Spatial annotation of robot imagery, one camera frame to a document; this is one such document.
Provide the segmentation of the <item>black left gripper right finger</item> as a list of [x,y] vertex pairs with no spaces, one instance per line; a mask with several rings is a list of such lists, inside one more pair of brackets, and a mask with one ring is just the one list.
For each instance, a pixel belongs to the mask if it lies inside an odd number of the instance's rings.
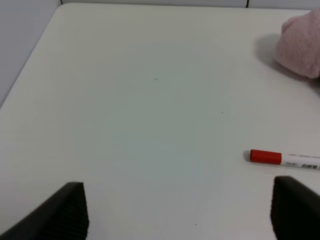
[[270,220],[278,240],[318,240],[320,196],[291,176],[277,176]]

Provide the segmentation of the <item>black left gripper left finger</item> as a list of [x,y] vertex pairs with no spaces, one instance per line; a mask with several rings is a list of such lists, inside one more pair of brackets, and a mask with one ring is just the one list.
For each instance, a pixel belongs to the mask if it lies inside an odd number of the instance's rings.
[[85,240],[89,214],[82,182],[68,182],[16,225],[2,240]]

